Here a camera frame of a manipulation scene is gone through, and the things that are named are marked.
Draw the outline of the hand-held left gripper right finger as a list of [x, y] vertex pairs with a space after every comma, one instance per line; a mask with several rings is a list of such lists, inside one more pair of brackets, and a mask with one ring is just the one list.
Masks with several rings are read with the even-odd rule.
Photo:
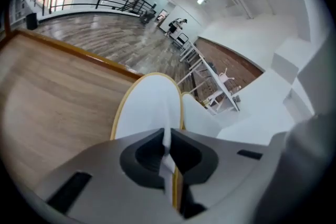
[[170, 219], [191, 219], [209, 211], [240, 186], [271, 155], [273, 141], [243, 143], [172, 130], [170, 154], [177, 165], [176, 206]]

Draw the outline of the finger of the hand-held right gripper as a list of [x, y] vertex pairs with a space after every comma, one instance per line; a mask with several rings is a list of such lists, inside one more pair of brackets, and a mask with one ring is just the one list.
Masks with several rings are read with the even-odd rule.
[[257, 210], [257, 221], [305, 221], [332, 165], [332, 113], [297, 124], [287, 134], [275, 173]]

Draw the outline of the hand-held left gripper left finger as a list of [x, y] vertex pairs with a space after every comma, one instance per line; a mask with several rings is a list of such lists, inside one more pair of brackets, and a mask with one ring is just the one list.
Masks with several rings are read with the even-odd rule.
[[180, 223], [159, 175], [163, 129], [94, 145], [36, 187], [53, 223]]

